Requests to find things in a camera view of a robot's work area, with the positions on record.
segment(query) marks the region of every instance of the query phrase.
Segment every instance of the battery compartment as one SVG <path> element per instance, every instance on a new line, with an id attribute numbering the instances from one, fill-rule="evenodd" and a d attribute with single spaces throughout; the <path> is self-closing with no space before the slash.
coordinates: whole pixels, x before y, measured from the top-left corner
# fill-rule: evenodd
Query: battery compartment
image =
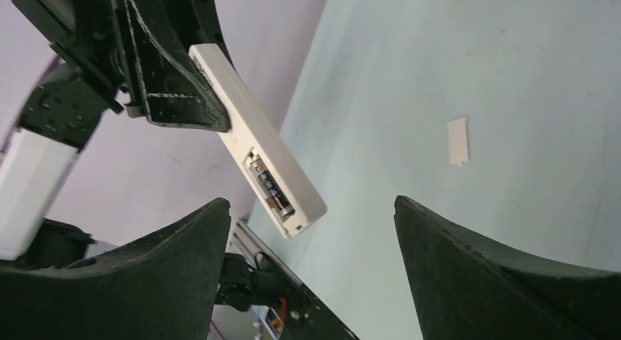
<path id="1" fill-rule="evenodd" d="M 254 168 L 257 161 L 259 161 L 261 165 L 264 166 L 264 171 L 261 174 L 267 173 L 267 175 L 269 175 L 267 184 L 271 185 L 270 187 L 267 187 L 265 185 L 265 181 L 262 182 L 259 179 L 260 174 L 258 174 L 256 169 Z M 263 162 L 263 158 L 260 156 L 260 154 L 252 149 L 246 156 L 244 163 L 246 170 L 253 178 L 253 184 L 257 185 L 257 188 L 261 192 L 261 197 L 266 202 L 268 208 L 273 211 L 276 217 L 278 217 L 280 222 L 284 223 L 290 217 L 292 217 L 295 214 L 295 209 L 293 208 L 293 205 L 289 201 L 289 198 L 286 196 L 285 192 L 280 188 L 280 185 L 278 184 L 276 179 L 272 176 L 272 171 L 270 170 L 270 167 L 265 162 Z M 270 190 L 272 192 L 277 191 L 277 193 L 275 195 L 270 195 Z"/>

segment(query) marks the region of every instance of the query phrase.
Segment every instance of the black bracket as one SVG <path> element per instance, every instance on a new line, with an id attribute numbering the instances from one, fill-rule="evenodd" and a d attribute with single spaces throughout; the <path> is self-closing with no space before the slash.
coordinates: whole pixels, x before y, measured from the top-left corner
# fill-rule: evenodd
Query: black bracket
<path id="1" fill-rule="evenodd" d="M 164 127 L 228 131 L 224 105 L 187 54 L 191 45 L 215 43 L 231 60 L 215 0 L 112 3 L 130 116 Z"/>
<path id="2" fill-rule="evenodd" d="M 12 0 L 50 41 L 50 47 L 102 95 L 123 76 L 114 62 L 116 37 L 110 0 Z"/>
<path id="3" fill-rule="evenodd" d="M 102 95 L 67 63 L 56 66 L 31 92 L 18 127 L 82 150 L 103 112 L 122 107 L 114 94 Z"/>
<path id="4" fill-rule="evenodd" d="M 45 219 L 28 250 L 15 261 L 0 261 L 0 268 L 40 270 L 64 268 L 83 259 L 95 240 L 77 226 Z"/>
<path id="5" fill-rule="evenodd" d="M 358 339 L 307 286 L 292 280 L 269 255 L 260 253 L 255 264 L 249 266 L 242 255 L 226 254 L 215 303 L 239 311 L 250 306 L 270 307 L 281 318 L 282 340 Z"/>

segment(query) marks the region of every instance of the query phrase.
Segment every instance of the aa battery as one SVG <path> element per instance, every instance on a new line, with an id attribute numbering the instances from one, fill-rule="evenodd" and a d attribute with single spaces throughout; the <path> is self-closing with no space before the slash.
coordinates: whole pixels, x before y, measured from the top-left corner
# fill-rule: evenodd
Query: aa battery
<path id="1" fill-rule="evenodd" d="M 261 186 L 270 204 L 276 208 L 281 218 L 287 218 L 295 213 L 285 193 L 280 189 L 261 158 L 255 157 L 253 162 L 250 163 L 250 171 L 254 174 L 257 183 Z"/>

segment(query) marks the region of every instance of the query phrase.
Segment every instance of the white plastic piece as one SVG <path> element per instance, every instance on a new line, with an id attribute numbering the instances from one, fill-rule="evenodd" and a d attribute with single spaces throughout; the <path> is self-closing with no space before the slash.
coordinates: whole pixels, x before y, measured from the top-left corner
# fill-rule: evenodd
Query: white plastic piece
<path id="1" fill-rule="evenodd" d="M 193 45 L 190 57 L 202 69 L 231 119 L 230 131 L 219 133 L 220 138 L 280 233 L 285 238 L 296 236 L 326 213 L 326 204 L 220 47 Z M 295 213 L 288 218 L 282 218 L 270 205 L 268 195 L 251 172 L 249 164 L 257 156 L 294 208 Z"/>
<path id="2" fill-rule="evenodd" d="M 462 166 L 470 160 L 468 150 L 468 117 L 454 119 L 448 123 L 450 163 Z"/>
<path id="3" fill-rule="evenodd" d="M 19 130 L 0 165 L 0 259 L 26 252 L 78 157 L 76 148 Z"/>

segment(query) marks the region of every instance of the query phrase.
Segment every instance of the cable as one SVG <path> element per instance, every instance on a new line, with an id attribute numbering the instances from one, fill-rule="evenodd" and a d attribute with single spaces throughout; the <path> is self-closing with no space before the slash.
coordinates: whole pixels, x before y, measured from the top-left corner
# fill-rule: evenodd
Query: cable
<path id="1" fill-rule="evenodd" d="M 280 324 L 278 327 L 282 330 L 285 327 L 285 317 L 287 317 L 287 299 L 281 297 L 280 304 Z"/>

